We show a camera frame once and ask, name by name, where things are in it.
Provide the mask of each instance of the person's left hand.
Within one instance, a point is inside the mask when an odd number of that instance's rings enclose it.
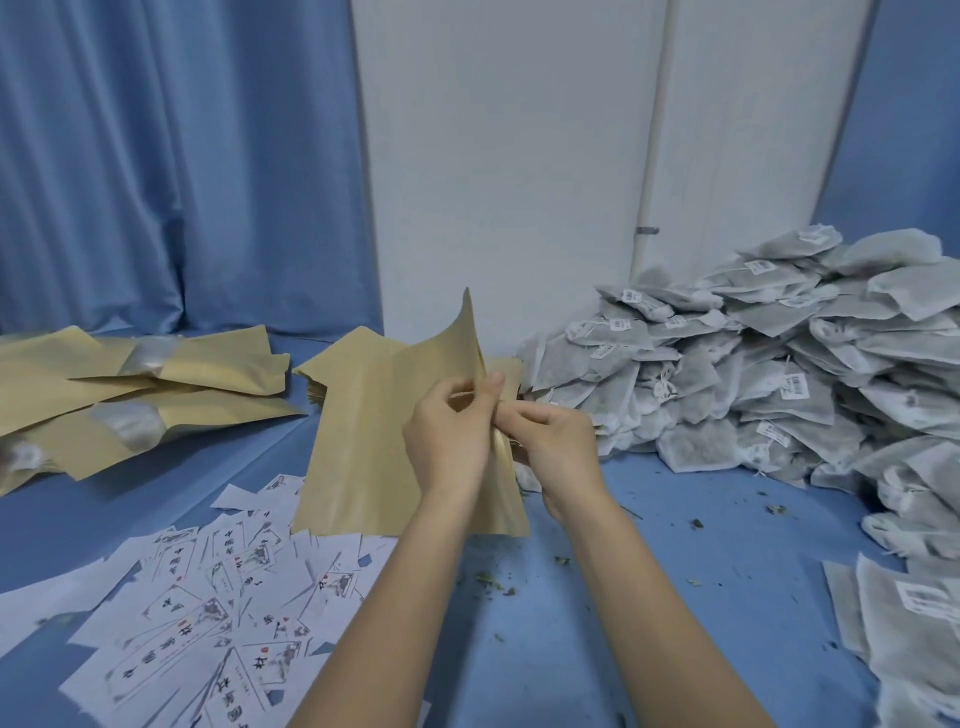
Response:
[[[476,497],[490,458],[491,420],[503,381],[500,373],[481,379],[475,387],[469,379],[443,379],[417,402],[413,417],[403,426],[403,441],[424,497]],[[455,409],[451,396],[470,390],[473,401]]]

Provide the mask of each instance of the person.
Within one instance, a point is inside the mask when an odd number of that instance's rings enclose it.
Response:
[[[403,430],[422,498],[370,594],[290,725],[408,728],[420,701],[468,524],[491,456],[491,425],[518,441],[564,527],[639,725],[773,726],[607,492],[590,417],[500,401],[503,376],[445,379]],[[451,396],[474,390],[457,411]]]

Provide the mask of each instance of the brown paper bag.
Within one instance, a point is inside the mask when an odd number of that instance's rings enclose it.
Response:
[[[505,369],[504,397],[514,398],[519,362],[507,360]],[[317,377],[327,391],[294,530],[398,535],[420,502],[403,446],[404,423],[438,379],[486,374],[469,292],[456,321],[432,339],[405,347],[356,329],[299,371]],[[498,431],[492,437],[470,531],[528,535],[510,444]]]
[[[60,473],[41,448],[15,432],[0,437],[0,496],[5,496],[40,473]]]
[[[263,326],[207,336],[101,337],[100,349],[73,375],[155,376],[166,381],[275,395],[286,388],[290,354],[270,352]]]
[[[301,415],[278,397],[164,384],[71,412],[24,431],[76,480],[190,432]]]
[[[0,347],[0,437],[154,383],[144,376],[69,379],[100,345],[77,327]]]

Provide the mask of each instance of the forearm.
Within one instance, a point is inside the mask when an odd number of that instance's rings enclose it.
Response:
[[[772,726],[609,496],[564,525],[636,712],[649,728]]]
[[[293,728],[416,723],[471,512],[446,495],[424,498]]]

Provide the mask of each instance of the white panel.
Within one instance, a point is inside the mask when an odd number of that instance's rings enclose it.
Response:
[[[485,353],[626,281],[664,0],[354,0],[389,336]]]
[[[810,222],[871,0],[673,2],[634,264],[687,280]]]

